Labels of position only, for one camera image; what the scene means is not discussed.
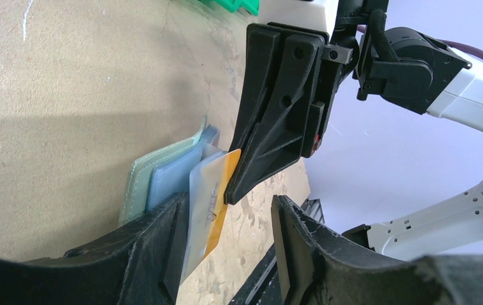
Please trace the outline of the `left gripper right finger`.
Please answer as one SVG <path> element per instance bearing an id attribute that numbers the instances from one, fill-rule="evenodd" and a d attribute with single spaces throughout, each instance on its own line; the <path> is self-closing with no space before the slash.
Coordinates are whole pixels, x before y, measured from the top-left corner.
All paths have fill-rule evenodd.
<path id="1" fill-rule="evenodd" d="M 273 197 L 271 214 L 285 304 L 483 304 L 483 255 L 404 262 L 336 233 L 287 196 Z"/>

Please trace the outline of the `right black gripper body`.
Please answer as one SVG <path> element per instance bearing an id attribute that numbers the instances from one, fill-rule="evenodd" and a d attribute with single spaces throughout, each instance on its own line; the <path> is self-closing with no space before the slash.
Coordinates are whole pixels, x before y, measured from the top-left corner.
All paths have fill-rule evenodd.
<path id="1" fill-rule="evenodd" d="M 407 27 L 385 28 L 387 1 L 340 1 L 323 51 L 316 87 L 319 123 L 311 124 L 312 155 L 320 146 L 339 85 L 351 74 L 359 82 L 358 100 L 379 95 L 424 114 L 447 85 L 471 67 L 470 61 L 442 41 Z"/>

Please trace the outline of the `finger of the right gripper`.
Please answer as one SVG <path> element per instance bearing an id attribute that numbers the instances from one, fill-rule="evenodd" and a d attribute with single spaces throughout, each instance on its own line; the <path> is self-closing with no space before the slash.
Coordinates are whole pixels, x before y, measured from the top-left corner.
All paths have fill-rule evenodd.
<path id="1" fill-rule="evenodd" d="M 257 138 L 256 146 L 262 146 L 263 152 L 273 151 L 283 140 L 284 128 L 271 130 L 262 123 L 264 113 L 268 108 L 271 93 L 275 86 L 280 59 L 278 47 L 281 30 L 277 26 L 250 24 L 246 35 L 246 62 L 243 78 L 243 88 L 236 119 L 230 151 L 241 150 L 240 161 L 233 178 L 244 170 L 243 157 L 253 149 L 250 139 L 257 127 L 262 128 L 262 135 Z"/>
<path id="2" fill-rule="evenodd" d="M 325 43 L 309 33 L 249 33 L 245 75 L 230 151 L 240 160 L 224 193 L 239 202 L 260 182 L 296 163 L 315 142 L 311 115 Z"/>

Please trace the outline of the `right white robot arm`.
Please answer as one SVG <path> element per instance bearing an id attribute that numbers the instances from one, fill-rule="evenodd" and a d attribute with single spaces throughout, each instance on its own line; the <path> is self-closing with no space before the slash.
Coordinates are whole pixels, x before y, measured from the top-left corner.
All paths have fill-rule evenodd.
<path id="1" fill-rule="evenodd" d="M 483 252 L 483 1 L 262 1 L 223 198 L 309 159 L 341 235 Z"/>

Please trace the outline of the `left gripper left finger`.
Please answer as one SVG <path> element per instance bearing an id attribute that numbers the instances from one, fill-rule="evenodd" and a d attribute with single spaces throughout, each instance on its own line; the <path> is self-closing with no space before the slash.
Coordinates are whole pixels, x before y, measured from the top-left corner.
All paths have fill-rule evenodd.
<path id="1" fill-rule="evenodd" d="M 189 195 L 62 257 L 0 259 L 0 304 L 174 304 L 187 245 Z"/>

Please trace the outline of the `green card holder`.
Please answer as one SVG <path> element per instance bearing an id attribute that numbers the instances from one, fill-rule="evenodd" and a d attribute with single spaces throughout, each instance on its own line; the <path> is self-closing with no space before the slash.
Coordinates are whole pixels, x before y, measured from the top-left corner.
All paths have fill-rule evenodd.
<path id="1" fill-rule="evenodd" d="M 137 158 L 129 171 L 118 226 L 150 212 L 171 195 L 189 191 L 189 174 L 210 149 L 216 148 L 220 131 L 203 118 L 197 132 L 178 142 Z"/>

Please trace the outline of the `orange and white credit card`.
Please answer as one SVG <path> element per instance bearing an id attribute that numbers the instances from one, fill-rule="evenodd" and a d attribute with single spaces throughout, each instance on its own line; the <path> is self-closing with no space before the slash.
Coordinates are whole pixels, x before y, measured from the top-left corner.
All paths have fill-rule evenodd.
<path id="1" fill-rule="evenodd" d="M 189 231 L 181 282 L 217 246 L 227 212 L 224 194 L 240 160 L 241 150 L 219 151 L 189 175 Z"/>

